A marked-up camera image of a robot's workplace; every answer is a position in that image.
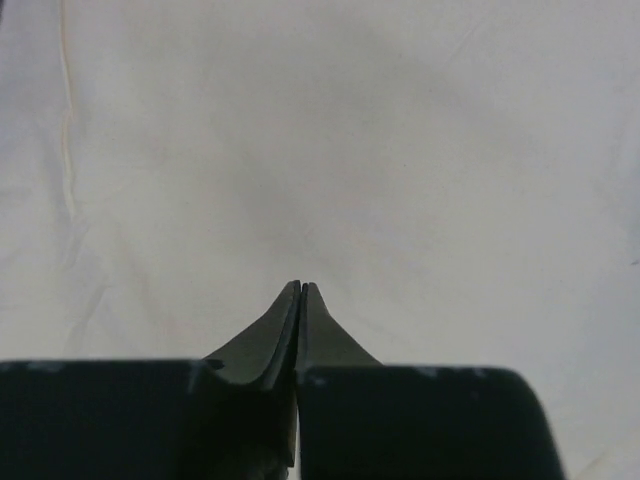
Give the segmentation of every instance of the white tablecloth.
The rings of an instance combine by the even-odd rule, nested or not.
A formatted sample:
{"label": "white tablecloth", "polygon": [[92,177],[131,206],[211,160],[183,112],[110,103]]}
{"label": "white tablecloth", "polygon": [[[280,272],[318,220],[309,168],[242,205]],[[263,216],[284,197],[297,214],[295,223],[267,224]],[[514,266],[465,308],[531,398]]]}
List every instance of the white tablecloth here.
{"label": "white tablecloth", "polygon": [[201,356],[293,278],[640,477],[640,3],[8,0],[0,357]]}

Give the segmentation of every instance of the white background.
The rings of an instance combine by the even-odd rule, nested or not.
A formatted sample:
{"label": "white background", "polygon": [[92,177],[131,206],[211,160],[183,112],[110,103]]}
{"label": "white background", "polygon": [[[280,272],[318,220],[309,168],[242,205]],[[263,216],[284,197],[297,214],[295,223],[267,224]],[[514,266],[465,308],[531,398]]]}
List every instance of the white background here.
{"label": "white background", "polygon": [[202,356],[301,278],[636,479],[639,107],[635,0],[8,0],[0,357]]}

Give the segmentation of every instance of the white cloth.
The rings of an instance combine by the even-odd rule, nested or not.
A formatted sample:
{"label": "white cloth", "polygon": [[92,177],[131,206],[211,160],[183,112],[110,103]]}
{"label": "white cloth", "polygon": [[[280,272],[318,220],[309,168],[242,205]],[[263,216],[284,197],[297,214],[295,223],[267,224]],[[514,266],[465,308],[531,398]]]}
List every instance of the white cloth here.
{"label": "white cloth", "polygon": [[316,281],[640,477],[640,4],[8,0],[0,356],[199,356]]}

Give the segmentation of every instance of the dark object at corner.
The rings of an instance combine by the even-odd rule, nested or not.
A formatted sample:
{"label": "dark object at corner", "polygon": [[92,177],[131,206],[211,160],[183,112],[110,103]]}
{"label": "dark object at corner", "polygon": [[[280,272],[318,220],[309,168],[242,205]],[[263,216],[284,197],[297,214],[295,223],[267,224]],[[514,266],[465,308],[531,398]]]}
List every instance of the dark object at corner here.
{"label": "dark object at corner", "polygon": [[383,366],[290,282],[202,360],[0,363],[0,477],[564,480],[540,403],[495,368]]}

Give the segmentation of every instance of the white surface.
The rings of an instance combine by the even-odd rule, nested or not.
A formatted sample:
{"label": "white surface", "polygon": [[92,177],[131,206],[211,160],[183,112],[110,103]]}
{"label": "white surface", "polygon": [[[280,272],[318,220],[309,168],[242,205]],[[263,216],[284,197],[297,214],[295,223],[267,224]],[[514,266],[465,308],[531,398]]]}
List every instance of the white surface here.
{"label": "white surface", "polygon": [[572,478],[640,477],[638,2],[4,13],[1,357],[203,355],[313,280],[383,361],[521,371]]}

